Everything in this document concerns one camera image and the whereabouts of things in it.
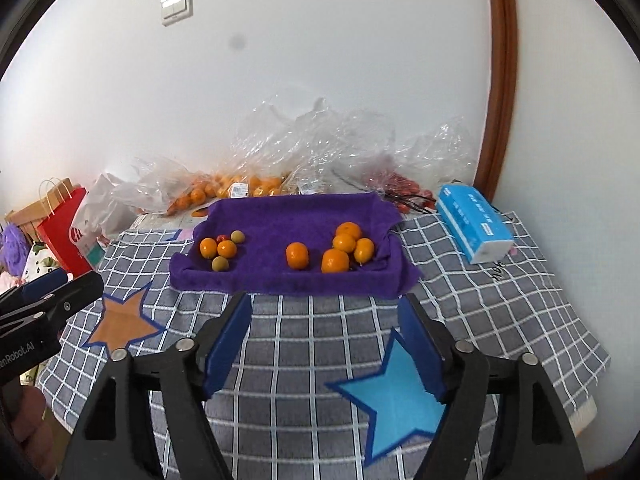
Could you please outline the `person's left hand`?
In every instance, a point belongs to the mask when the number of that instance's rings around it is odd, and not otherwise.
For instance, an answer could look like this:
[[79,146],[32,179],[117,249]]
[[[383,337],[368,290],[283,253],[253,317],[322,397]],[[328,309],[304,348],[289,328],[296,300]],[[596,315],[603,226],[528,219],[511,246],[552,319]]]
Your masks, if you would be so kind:
[[23,386],[20,408],[12,422],[12,431],[36,471],[43,478],[53,479],[56,465],[52,430],[43,419],[46,406],[46,399],[37,388]]

